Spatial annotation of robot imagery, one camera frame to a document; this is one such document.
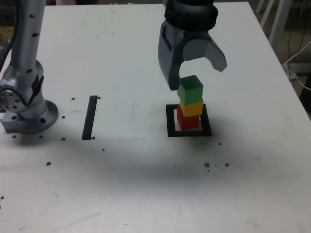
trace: white table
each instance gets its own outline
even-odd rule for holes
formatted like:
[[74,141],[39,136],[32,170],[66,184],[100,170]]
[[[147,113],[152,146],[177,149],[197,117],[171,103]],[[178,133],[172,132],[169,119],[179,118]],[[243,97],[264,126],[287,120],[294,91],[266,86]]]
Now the white table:
[[[181,68],[204,84],[207,138],[167,137],[162,5],[46,7],[43,93],[66,118],[42,139],[1,127],[1,232],[311,231],[310,120],[248,3],[215,6],[228,67]],[[82,141],[90,95],[96,139]]]

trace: black tape strip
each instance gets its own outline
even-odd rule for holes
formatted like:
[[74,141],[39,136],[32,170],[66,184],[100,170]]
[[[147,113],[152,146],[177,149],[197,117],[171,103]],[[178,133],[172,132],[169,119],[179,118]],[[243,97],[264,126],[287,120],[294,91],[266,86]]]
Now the black tape strip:
[[87,107],[87,112],[86,112],[86,120],[84,122],[83,133],[82,133],[82,140],[91,140],[95,111],[96,111],[96,104],[97,104],[97,97],[98,96],[89,97],[88,107]]

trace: cable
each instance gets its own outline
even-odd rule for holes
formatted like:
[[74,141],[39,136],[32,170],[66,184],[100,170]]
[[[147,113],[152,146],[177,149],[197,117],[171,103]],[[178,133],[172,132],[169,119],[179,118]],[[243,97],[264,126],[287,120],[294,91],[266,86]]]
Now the cable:
[[[306,5],[307,5],[307,3],[304,4],[303,9],[302,9],[302,19],[303,19],[303,25],[304,25],[304,32],[303,32],[303,34],[302,34],[302,38],[301,38],[301,41],[300,41],[300,45],[299,45],[298,51],[297,51],[296,55],[294,55],[292,58],[289,58],[288,61],[286,61],[286,62],[284,63],[284,67],[285,67],[285,68],[289,71],[289,73],[290,73],[290,75],[289,75],[289,80],[293,82],[293,87],[295,87],[295,83],[294,83],[294,79],[293,79],[293,77],[292,77],[292,74],[293,74],[293,75],[296,75],[296,74],[293,73],[293,72],[291,71],[291,63],[294,62],[296,56],[297,56],[301,51],[303,51],[303,50],[310,44],[310,42],[311,42],[311,41],[309,41],[309,43],[308,43],[302,50],[300,50],[300,49],[301,49],[301,46],[302,46],[302,43],[303,43],[303,40],[304,40],[305,35],[306,35],[306,31],[307,31],[307,24],[306,24],[306,18],[305,18]],[[288,42],[287,42],[287,49],[288,49],[289,57],[291,56],[290,47],[289,47],[289,42],[290,42],[290,39],[291,39],[291,36],[292,36],[292,32],[293,32],[293,30],[291,30],[291,33],[290,33],[290,36],[289,36]],[[308,87],[304,86],[304,84],[302,84],[302,82],[299,80],[299,78],[298,78],[297,76],[296,76],[296,79],[298,80],[298,82],[299,82],[305,89],[311,91],[311,88],[308,88]]]
[[[293,57],[291,57],[290,59],[288,59],[288,60],[284,63],[284,67],[289,71],[290,74],[295,75],[294,72],[291,72],[291,71],[287,68],[287,66],[286,66],[287,63],[288,63],[289,61],[291,61],[293,58],[295,58],[298,54],[300,54],[310,43],[311,43],[311,40],[306,44],[305,47],[303,47],[303,49],[302,49],[301,51],[299,51],[298,53],[296,53]],[[308,88],[308,87],[304,86],[304,84],[302,84],[302,82],[300,81],[300,79],[299,79],[298,77],[296,77],[296,78],[297,78],[298,82],[300,83],[300,85],[302,85],[305,89],[311,91],[311,88]]]
[[[291,37],[292,37],[292,33],[293,33],[293,29],[291,30],[290,36],[288,37],[288,41],[287,41],[288,59],[291,58],[290,40],[291,40]],[[295,87],[295,82],[294,82],[294,79],[293,79],[291,73],[290,73],[288,78],[289,78],[290,81],[293,82],[293,87]]]
[[18,30],[18,23],[19,23],[19,0],[16,0],[15,11],[16,11],[16,13],[15,13],[15,15],[16,15],[16,22],[15,22],[15,26],[14,26],[14,34],[13,34],[11,43],[9,44],[9,46],[7,48],[7,51],[3,54],[3,56],[1,56],[0,72],[2,71],[2,68],[3,68],[4,62],[6,60],[6,57],[9,54],[9,52],[10,52],[10,50],[12,48],[12,45],[13,45],[13,43],[15,41],[15,38],[16,38],[16,34],[17,34],[17,30]]

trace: block tower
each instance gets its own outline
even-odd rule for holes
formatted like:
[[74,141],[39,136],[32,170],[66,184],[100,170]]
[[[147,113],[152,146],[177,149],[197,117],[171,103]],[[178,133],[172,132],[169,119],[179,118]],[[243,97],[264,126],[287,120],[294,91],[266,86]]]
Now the block tower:
[[203,111],[203,84],[196,75],[180,79],[177,120],[181,130],[197,128]]

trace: gripper jaw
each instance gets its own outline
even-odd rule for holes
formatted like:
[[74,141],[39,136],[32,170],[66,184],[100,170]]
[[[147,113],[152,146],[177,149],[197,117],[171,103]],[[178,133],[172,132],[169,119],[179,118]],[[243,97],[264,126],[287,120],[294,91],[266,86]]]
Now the gripper jaw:
[[208,34],[216,24],[217,15],[213,0],[167,1],[158,59],[170,90],[179,87],[179,70],[184,61],[206,57],[220,72],[227,67],[224,53]]

